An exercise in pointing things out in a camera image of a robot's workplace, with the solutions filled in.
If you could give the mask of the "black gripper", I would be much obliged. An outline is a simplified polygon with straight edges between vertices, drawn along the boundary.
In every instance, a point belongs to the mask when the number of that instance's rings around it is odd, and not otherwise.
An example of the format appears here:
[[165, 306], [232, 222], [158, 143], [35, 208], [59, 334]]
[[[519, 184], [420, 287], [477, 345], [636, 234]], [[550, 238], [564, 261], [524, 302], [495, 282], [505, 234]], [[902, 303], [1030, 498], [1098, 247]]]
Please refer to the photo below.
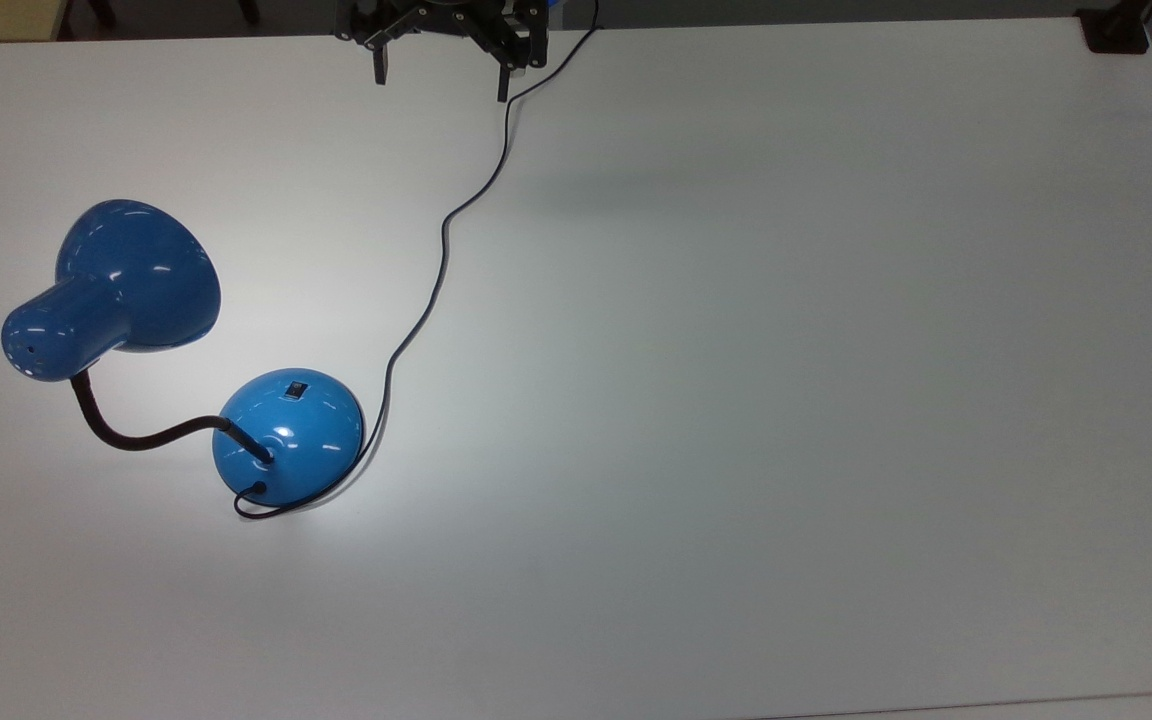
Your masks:
[[370, 56], [376, 85], [388, 78], [388, 26], [415, 12], [416, 31], [463, 35], [454, 15], [484, 26], [488, 54], [499, 67], [497, 101], [507, 103], [509, 83], [526, 68], [543, 68], [548, 59], [550, 13], [536, 1], [353, 1], [351, 20], [338, 20], [335, 36], [353, 41]]

